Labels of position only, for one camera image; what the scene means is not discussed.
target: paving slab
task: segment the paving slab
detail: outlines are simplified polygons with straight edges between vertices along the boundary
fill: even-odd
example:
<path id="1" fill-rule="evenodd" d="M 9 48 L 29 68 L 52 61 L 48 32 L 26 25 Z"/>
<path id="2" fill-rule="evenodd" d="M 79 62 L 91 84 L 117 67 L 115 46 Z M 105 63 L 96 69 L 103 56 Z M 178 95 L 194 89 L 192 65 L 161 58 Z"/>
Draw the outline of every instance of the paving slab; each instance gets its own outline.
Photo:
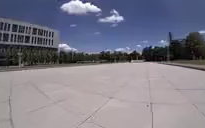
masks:
<path id="1" fill-rule="evenodd" d="M 205 72 L 156 63 L 0 72 L 0 128 L 205 128 Z"/>

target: white building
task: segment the white building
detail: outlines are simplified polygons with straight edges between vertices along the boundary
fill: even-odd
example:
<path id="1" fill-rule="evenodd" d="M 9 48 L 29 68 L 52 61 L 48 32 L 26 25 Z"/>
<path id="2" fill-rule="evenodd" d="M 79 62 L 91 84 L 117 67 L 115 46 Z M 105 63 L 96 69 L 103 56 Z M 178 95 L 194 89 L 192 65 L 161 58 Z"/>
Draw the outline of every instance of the white building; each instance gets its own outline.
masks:
<path id="1" fill-rule="evenodd" d="M 0 62 L 5 62 L 10 51 L 25 50 L 57 52 L 59 32 L 26 22 L 0 18 Z"/>
<path id="2" fill-rule="evenodd" d="M 59 32 L 39 25 L 0 18 L 0 44 L 57 49 Z"/>

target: grass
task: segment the grass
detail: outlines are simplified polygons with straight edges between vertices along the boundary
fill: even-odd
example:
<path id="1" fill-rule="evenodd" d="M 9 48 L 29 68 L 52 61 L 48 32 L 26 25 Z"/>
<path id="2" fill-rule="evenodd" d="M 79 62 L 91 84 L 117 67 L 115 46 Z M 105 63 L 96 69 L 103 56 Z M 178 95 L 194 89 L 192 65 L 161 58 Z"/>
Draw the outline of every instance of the grass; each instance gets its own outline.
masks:
<path id="1" fill-rule="evenodd" d="M 205 60 L 177 60 L 174 63 L 205 65 Z"/>

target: glass facade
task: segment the glass facade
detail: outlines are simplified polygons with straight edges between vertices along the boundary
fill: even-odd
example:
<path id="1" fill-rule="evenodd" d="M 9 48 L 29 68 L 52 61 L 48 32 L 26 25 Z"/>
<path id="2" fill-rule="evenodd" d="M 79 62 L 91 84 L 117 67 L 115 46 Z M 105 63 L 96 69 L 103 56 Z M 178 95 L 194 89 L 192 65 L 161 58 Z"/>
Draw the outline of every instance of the glass facade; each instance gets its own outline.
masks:
<path id="1" fill-rule="evenodd" d="M 1 20 L 0 41 L 37 46 L 53 46 L 54 32 L 47 29 L 31 27 L 30 25 L 2 22 Z"/>

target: building facade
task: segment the building facade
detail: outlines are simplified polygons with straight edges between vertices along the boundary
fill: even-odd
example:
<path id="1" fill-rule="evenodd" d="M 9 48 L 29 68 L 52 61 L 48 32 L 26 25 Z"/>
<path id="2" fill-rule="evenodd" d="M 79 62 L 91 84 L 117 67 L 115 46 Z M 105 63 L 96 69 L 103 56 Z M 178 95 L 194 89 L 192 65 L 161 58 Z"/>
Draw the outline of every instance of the building facade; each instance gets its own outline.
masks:
<path id="1" fill-rule="evenodd" d="M 0 18 L 0 58 L 11 49 L 58 50 L 59 32 L 47 27 Z"/>

